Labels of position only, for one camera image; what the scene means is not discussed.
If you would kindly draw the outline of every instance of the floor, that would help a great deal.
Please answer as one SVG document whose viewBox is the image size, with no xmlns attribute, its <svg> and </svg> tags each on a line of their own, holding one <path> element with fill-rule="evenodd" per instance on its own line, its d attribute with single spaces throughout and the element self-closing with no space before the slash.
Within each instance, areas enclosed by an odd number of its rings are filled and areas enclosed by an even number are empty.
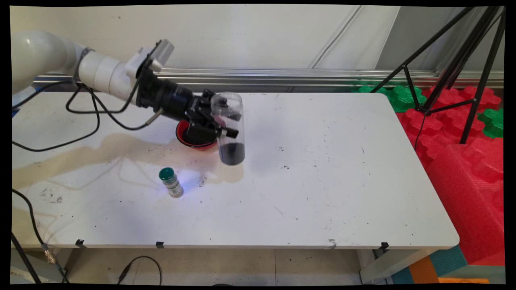
<svg viewBox="0 0 516 290">
<path fill-rule="evenodd" d="M 116 284 L 135 257 L 156 259 L 163 285 L 314 286 L 360 285 L 354 250 L 75 249 L 67 263 L 71 283 Z M 150 259 L 136 260 L 122 284 L 157 285 Z"/>
</svg>

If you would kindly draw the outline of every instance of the table leg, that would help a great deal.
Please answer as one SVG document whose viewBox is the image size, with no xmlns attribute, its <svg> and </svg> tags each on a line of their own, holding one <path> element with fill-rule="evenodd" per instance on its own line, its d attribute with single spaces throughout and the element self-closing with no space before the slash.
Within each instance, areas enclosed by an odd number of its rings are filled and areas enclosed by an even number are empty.
<svg viewBox="0 0 516 290">
<path fill-rule="evenodd" d="M 436 250 L 390 250 L 360 271 L 362 284 L 375 284 Z"/>
</svg>

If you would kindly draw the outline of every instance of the black mount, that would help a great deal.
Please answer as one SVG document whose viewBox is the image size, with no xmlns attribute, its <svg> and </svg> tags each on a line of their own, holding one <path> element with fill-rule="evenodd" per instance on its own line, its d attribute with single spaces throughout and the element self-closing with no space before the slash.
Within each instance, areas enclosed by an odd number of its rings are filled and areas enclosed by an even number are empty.
<svg viewBox="0 0 516 290">
<path fill-rule="evenodd" d="M 496 52 L 498 51 L 498 47 L 500 46 L 500 42 L 502 41 L 502 36 L 505 31 L 505 6 L 503 7 L 502 12 L 498 15 L 498 17 L 493 21 L 496 12 L 499 10 L 500 6 L 488 6 L 484 11 L 483 15 L 478 20 L 477 24 L 471 31 L 470 35 L 467 37 L 459 52 L 455 55 L 449 66 L 446 68 L 444 73 L 441 75 L 439 81 L 436 84 L 433 92 L 428 97 L 425 104 L 422 106 L 417 101 L 416 93 L 414 90 L 414 85 L 412 84 L 412 79 L 410 78 L 410 73 L 408 69 L 408 64 L 413 61 L 419 54 L 421 54 L 426 48 L 428 48 L 432 43 L 434 43 L 438 38 L 440 38 L 445 32 L 447 32 L 452 26 L 454 26 L 459 20 L 461 20 L 468 12 L 470 12 L 474 7 L 466 7 L 459 14 L 457 14 L 450 22 L 448 22 L 441 30 L 439 30 L 434 36 L 432 36 L 423 46 L 421 46 L 414 54 L 412 54 L 409 58 L 407 58 L 404 62 L 402 62 L 390 75 L 388 75 L 378 86 L 376 86 L 371 92 L 378 91 L 381 87 L 383 87 L 388 81 L 390 81 L 394 76 L 396 76 L 401 70 L 405 72 L 405 76 L 407 77 L 407 82 L 409 84 L 410 92 L 412 93 L 412 97 L 414 99 L 415 110 L 422 112 L 425 116 L 429 116 L 432 113 L 456 108 L 459 106 L 473 104 L 471 106 L 470 113 L 467 117 L 466 125 L 464 126 L 464 131 L 462 132 L 462 137 L 460 139 L 460 144 L 466 144 L 467 137 L 470 134 L 471 126 L 473 121 L 475 120 L 475 115 L 477 113 L 478 105 L 480 104 L 480 100 L 482 98 L 482 93 L 484 88 L 486 87 L 487 78 L 489 76 L 489 72 L 493 67 L 494 58 L 496 56 Z M 480 82 L 477 87 L 477 91 L 475 97 L 471 100 L 467 100 L 464 102 L 460 102 L 457 104 L 445 106 L 439 109 L 432 110 L 432 106 L 436 102 L 437 98 L 441 94 L 441 91 L 444 87 L 447 86 L 450 89 L 455 80 L 459 76 L 460 72 L 464 68 L 469 57 L 473 54 L 479 43 L 482 41 L 484 36 L 487 34 L 491 26 L 493 26 L 496 20 L 501 17 L 500 23 L 498 24 L 498 28 L 496 30 L 496 35 L 494 36 L 493 43 L 491 44 L 491 49 L 489 50 L 489 54 L 487 56 L 486 64 L 482 71 L 482 76 L 480 77 Z"/>
<path fill-rule="evenodd" d="M 205 89 L 201 96 L 179 84 L 159 79 L 149 68 L 152 60 L 147 60 L 140 68 L 136 105 L 152 107 L 154 112 L 161 110 L 161 115 L 176 121 L 186 120 L 190 123 L 187 136 L 197 140 L 215 140 L 223 133 L 236 138 L 238 131 L 222 127 L 212 117 L 211 99 L 214 92 Z"/>
</svg>

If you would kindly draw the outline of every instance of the white wall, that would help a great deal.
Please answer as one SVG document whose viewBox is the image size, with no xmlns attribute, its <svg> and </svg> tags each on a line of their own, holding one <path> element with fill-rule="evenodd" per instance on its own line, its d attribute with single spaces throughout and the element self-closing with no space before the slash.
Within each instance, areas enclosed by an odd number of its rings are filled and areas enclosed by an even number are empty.
<svg viewBox="0 0 516 290">
<path fill-rule="evenodd" d="M 170 40 L 168 67 L 308 68 L 356 5 L 10 7 L 11 33 L 47 30 L 121 60 Z M 398 6 L 364 6 L 317 68 L 374 69 Z"/>
</svg>

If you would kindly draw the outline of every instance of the tripod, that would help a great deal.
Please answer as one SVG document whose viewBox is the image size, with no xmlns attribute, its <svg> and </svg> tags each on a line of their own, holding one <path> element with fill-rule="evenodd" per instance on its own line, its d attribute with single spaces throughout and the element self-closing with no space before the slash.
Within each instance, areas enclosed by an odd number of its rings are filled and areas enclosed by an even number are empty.
<svg viewBox="0 0 516 290">
<path fill-rule="evenodd" d="M 478 106 L 480 104 L 480 100 L 482 98 L 483 90 L 486 86 L 487 78 L 489 73 L 491 72 L 491 68 L 493 67 L 494 58 L 496 56 L 496 52 L 500 46 L 500 42 L 502 41 L 502 36 L 505 31 L 505 6 L 503 7 L 502 12 L 495 19 L 495 14 L 499 10 L 500 6 L 489 6 L 484 11 L 477 24 L 471 31 L 470 35 L 466 38 L 460 50 L 457 52 L 451 63 L 445 69 L 444 73 L 441 75 L 439 81 L 436 84 L 433 92 L 428 97 L 425 104 L 422 106 L 417 101 L 416 93 L 414 91 L 414 85 L 412 83 L 412 79 L 410 78 L 410 73 L 408 69 L 408 64 L 413 61 L 419 54 L 421 54 L 426 48 L 428 48 L 432 43 L 434 43 L 439 37 L 441 37 L 445 32 L 447 32 L 452 26 L 454 26 L 459 20 L 461 20 L 468 12 L 470 12 L 473 7 L 464 8 L 459 14 L 457 14 L 450 22 L 448 22 L 441 30 L 439 30 L 434 36 L 432 36 L 423 46 L 421 46 L 414 54 L 412 54 L 409 58 L 407 58 L 404 62 L 402 62 L 390 75 L 388 75 L 380 84 L 378 84 L 371 92 L 378 91 L 381 87 L 383 87 L 389 80 L 391 80 L 396 74 L 398 74 L 401 70 L 405 72 L 405 76 L 407 77 L 407 82 L 409 84 L 410 92 L 412 93 L 412 97 L 414 99 L 415 110 L 420 111 L 424 114 L 425 117 L 431 115 L 432 113 L 444 111 L 451 108 L 456 108 L 459 106 L 472 104 L 470 113 L 466 120 L 466 125 L 464 126 L 464 130 L 462 132 L 462 137 L 460 139 L 460 144 L 466 144 L 467 137 L 470 134 L 471 126 L 473 121 L 475 120 L 475 115 L 477 113 Z M 471 54 L 478 47 L 479 43 L 482 41 L 484 36 L 487 34 L 491 26 L 494 25 L 496 20 L 500 18 L 500 23 L 498 24 L 498 28 L 496 30 L 496 34 L 493 39 L 493 43 L 491 44 L 491 49 L 489 50 L 489 54 L 487 56 L 486 64 L 482 71 L 482 75 L 480 77 L 480 82 L 478 83 L 477 91 L 475 93 L 475 97 L 471 100 L 467 100 L 464 102 L 460 102 L 457 104 L 441 107 L 435 110 L 432 110 L 432 106 L 436 102 L 437 98 L 441 94 L 441 91 L 444 87 L 450 89 L 455 80 L 459 76 L 460 72 L 464 68 L 467 60 L 471 56 Z"/>
</svg>

